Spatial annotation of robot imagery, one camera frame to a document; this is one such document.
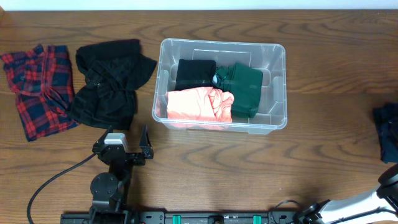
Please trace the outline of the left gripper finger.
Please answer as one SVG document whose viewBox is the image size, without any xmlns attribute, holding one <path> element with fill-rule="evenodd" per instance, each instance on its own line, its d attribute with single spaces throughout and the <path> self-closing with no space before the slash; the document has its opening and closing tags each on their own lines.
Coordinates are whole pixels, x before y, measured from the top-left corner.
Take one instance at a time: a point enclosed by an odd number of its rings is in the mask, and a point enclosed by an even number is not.
<svg viewBox="0 0 398 224">
<path fill-rule="evenodd" d="M 141 148 L 142 152 L 152 152 L 152 145 L 149 140 L 149 133 L 148 133 L 147 125 L 145 125 L 142 130 L 139 147 Z"/>
<path fill-rule="evenodd" d="M 97 140 L 97 144 L 104 144 L 104 140 L 106 139 L 107 135 L 109 133 L 113 133 L 113 127 L 109 126 L 106 131 L 103 133 L 103 135 Z"/>
</svg>

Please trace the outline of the pink garment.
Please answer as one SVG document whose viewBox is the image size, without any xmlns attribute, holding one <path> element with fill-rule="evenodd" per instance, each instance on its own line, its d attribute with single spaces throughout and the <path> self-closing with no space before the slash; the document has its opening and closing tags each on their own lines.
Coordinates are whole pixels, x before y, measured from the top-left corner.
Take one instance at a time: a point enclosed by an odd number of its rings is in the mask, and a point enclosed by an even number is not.
<svg viewBox="0 0 398 224">
<path fill-rule="evenodd" d="M 233 127 L 234 96 L 213 87 L 168 91 L 154 99 L 152 117 L 171 129 L 225 130 Z"/>
</svg>

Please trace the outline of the clear plastic storage bin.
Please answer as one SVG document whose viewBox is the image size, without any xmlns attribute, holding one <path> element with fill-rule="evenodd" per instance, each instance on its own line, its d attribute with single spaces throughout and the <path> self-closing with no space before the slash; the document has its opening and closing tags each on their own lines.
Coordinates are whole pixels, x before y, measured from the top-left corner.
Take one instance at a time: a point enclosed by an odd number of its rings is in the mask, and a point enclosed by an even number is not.
<svg viewBox="0 0 398 224">
<path fill-rule="evenodd" d="M 164 39 L 160 45 L 152 117 L 169 129 L 269 134 L 288 121 L 286 51 L 280 44 Z M 233 117 L 230 123 L 170 119 L 167 95 L 174 90 L 179 60 L 214 60 L 218 66 L 241 63 L 263 74 L 259 109 L 253 118 Z"/>
</svg>

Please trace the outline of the black taped garment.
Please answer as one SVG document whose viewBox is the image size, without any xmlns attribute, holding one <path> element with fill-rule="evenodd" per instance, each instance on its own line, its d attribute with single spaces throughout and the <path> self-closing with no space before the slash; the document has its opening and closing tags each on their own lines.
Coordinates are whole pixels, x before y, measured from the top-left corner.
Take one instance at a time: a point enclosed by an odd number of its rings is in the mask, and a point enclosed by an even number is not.
<svg viewBox="0 0 398 224">
<path fill-rule="evenodd" d="M 212 86 L 215 75 L 214 60 L 184 60 L 178 62 L 175 90 Z"/>
</svg>

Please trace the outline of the green garment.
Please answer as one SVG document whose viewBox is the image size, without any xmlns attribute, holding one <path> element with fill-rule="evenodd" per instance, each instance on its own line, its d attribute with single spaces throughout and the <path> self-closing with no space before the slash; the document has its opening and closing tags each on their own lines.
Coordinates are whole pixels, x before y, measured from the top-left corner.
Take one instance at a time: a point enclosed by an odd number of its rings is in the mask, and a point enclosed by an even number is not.
<svg viewBox="0 0 398 224">
<path fill-rule="evenodd" d="M 241 63 L 218 67 L 213 85 L 234 96 L 231 113 L 235 117 L 253 118 L 259 109 L 263 73 Z"/>
</svg>

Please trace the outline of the navy taped garment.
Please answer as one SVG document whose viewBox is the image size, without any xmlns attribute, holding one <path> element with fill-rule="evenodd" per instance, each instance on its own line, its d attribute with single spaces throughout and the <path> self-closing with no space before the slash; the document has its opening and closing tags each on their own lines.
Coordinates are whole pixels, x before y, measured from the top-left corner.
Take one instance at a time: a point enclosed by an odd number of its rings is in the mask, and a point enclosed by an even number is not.
<svg viewBox="0 0 398 224">
<path fill-rule="evenodd" d="M 374 108 L 373 118 L 381 147 L 381 161 L 397 163 L 397 103 Z"/>
</svg>

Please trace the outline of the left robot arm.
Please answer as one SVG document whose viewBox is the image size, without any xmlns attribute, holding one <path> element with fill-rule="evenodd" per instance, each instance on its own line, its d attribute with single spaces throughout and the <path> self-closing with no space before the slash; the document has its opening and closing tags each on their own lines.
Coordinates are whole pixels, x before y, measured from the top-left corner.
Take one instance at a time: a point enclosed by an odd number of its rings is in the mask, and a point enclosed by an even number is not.
<svg viewBox="0 0 398 224">
<path fill-rule="evenodd" d="M 147 126 L 142 130 L 140 152 L 127 152 L 127 140 L 123 133 L 114 133 L 109 127 L 94 143 L 93 153 L 109 166 L 109 171 L 98 174 L 90 185 L 93 195 L 89 211 L 89 224 L 137 224 L 139 214 L 127 207 L 132 179 L 132 169 L 143 166 L 154 157 Z"/>
</svg>

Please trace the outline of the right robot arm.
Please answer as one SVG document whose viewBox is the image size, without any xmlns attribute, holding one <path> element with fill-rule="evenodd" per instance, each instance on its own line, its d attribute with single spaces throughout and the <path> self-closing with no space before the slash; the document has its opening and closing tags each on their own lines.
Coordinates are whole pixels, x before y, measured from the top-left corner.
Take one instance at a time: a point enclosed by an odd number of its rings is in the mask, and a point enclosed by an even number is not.
<svg viewBox="0 0 398 224">
<path fill-rule="evenodd" d="M 297 214 L 294 223 L 363 224 L 397 221 L 397 165 L 378 179 L 379 186 L 344 200 L 326 200 Z"/>
</svg>

